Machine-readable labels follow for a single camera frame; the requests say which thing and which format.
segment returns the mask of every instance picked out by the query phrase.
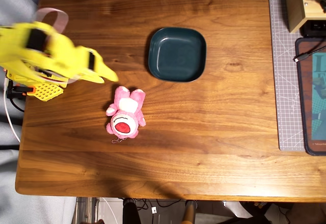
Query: pink strap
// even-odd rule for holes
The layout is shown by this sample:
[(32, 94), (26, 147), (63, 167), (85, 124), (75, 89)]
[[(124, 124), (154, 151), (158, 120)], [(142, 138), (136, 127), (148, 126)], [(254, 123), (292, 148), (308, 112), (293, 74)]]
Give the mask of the pink strap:
[(55, 22), (53, 24), (53, 28), (56, 29), (56, 31), (58, 33), (62, 33), (64, 31), (64, 29), (66, 28), (69, 17), (68, 17), (68, 14), (66, 14), (65, 12), (63, 12), (63, 11), (61, 11), (59, 9), (54, 9), (54, 8), (39, 9), (36, 12), (36, 21), (42, 22), (44, 17), (50, 12), (57, 12), (58, 13), (57, 18), (56, 18), (56, 20), (55, 20)]

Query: square plate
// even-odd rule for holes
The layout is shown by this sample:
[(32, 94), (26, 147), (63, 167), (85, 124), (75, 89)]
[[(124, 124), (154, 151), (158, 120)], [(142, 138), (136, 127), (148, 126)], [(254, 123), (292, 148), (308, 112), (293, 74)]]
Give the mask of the square plate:
[(190, 82), (203, 73), (206, 42), (196, 30), (167, 27), (151, 39), (148, 66), (158, 79)]

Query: stuffed animal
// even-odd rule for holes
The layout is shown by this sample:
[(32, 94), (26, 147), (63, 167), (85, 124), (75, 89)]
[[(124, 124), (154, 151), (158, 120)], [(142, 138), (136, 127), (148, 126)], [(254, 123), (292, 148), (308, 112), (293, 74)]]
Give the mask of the stuffed animal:
[(130, 93), (127, 88), (118, 87), (114, 103), (106, 110), (106, 115), (112, 116), (111, 122), (106, 126), (107, 132), (116, 135), (120, 140), (135, 138), (138, 135), (138, 126), (146, 125), (141, 111), (144, 99), (145, 93), (140, 89)]

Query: wood grain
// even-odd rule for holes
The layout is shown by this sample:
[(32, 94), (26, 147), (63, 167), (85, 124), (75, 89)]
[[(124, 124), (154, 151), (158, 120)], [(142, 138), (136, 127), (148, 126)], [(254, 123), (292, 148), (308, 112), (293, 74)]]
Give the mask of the wood grain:
[[(26, 103), (16, 190), (23, 194), (326, 201), (326, 158), (278, 146), (268, 0), (41, 0), (66, 11), (65, 34), (94, 48), (119, 84), (70, 84)], [(206, 68), (190, 83), (154, 78), (149, 41), (164, 26), (198, 30)], [(147, 125), (111, 144), (118, 85), (146, 92)]]
[(306, 23), (304, 0), (286, 0), (289, 29), (295, 33)]

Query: cutting mat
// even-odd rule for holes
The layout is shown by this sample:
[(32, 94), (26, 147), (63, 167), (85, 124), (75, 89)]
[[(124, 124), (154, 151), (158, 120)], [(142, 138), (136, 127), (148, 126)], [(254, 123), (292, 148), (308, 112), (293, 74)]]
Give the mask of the cutting mat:
[(279, 146), (283, 151), (304, 151), (295, 41), (302, 37), (288, 30), (285, 0), (269, 0), (273, 47)]

